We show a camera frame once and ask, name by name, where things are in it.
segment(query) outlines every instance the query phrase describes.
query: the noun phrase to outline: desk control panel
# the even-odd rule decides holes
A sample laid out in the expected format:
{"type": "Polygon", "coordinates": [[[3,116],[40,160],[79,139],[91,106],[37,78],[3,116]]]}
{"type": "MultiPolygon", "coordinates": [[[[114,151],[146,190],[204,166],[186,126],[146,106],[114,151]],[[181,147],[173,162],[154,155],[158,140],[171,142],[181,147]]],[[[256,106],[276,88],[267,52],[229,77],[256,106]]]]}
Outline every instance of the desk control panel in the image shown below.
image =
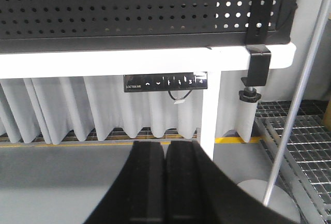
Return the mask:
{"type": "Polygon", "coordinates": [[[124,75],[124,92],[207,89],[207,72],[124,75]]]}

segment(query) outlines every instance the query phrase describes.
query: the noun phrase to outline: white desk leg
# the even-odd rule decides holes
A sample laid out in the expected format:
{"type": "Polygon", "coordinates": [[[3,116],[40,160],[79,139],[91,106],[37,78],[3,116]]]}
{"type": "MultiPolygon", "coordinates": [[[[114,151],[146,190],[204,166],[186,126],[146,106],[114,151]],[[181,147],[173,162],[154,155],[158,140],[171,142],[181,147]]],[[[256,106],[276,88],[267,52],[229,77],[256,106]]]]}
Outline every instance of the white desk leg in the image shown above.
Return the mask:
{"type": "Polygon", "coordinates": [[[213,159],[221,71],[208,72],[208,89],[203,91],[200,145],[213,159]]]}

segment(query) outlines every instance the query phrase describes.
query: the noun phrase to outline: perforated metal panel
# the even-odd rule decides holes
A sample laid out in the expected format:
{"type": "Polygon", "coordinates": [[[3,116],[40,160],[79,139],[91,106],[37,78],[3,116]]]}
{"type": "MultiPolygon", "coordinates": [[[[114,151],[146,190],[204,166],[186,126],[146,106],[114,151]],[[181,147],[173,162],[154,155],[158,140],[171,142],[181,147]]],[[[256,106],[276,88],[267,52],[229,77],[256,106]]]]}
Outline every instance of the perforated metal panel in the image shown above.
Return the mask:
{"type": "MultiPolygon", "coordinates": [[[[273,2],[271,31],[281,3],[273,2]]],[[[251,0],[0,0],[0,39],[238,33],[248,27],[250,5],[251,0]]]]}

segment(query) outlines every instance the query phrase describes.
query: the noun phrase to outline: silver rod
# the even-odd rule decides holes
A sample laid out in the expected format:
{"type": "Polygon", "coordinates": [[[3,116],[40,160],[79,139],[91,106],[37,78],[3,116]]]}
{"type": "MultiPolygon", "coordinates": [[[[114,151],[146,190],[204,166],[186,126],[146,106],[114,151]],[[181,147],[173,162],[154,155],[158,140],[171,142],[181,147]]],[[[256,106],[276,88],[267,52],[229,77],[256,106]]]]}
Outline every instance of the silver rod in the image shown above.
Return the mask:
{"type": "Polygon", "coordinates": [[[278,148],[278,152],[272,167],[272,171],[270,173],[270,177],[269,177],[269,181],[268,181],[268,185],[267,188],[265,190],[265,194],[264,194],[264,198],[263,198],[263,205],[264,206],[268,206],[269,201],[270,201],[270,197],[271,194],[273,192],[274,189],[274,185],[280,170],[280,166],[281,163],[283,161],[284,158],[284,152],[285,149],[287,147],[288,141],[289,141],[289,137],[290,134],[292,132],[292,128],[293,128],[293,124],[295,121],[295,118],[297,116],[306,86],[307,86],[307,82],[311,73],[311,69],[312,66],[314,64],[314,60],[325,30],[325,25],[328,19],[328,11],[329,11],[329,7],[331,4],[331,0],[323,0],[322,1],[322,5],[321,5],[321,9],[319,12],[319,16],[314,28],[314,34],[313,34],[313,38],[310,44],[310,48],[307,54],[307,59],[305,62],[305,66],[303,69],[303,72],[301,74],[300,80],[298,82],[298,86],[296,88],[292,103],[291,103],[291,107],[289,110],[289,115],[285,124],[285,128],[283,130],[282,133],[282,137],[281,137],[281,143],[279,145],[278,148]]]}

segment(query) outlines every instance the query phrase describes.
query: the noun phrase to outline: white desk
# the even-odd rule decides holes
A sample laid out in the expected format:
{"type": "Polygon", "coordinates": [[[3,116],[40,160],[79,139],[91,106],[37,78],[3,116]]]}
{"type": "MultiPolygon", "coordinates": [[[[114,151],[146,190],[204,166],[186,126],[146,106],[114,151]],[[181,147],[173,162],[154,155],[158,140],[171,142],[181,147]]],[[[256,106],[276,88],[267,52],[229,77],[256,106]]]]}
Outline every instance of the white desk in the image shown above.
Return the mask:
{"type": "MultiPolygon", "coordinates": [[[[270,69],[292,65],[296,50],[294,44],[267,47],[272,52],[270,69]]],[[[245,47],[3,54],[0,55],[0,78],[207,71],[208,89],[203,93],[201,146],[212,159],[221,73],[247,70],[249,59],[245,47]]]]}

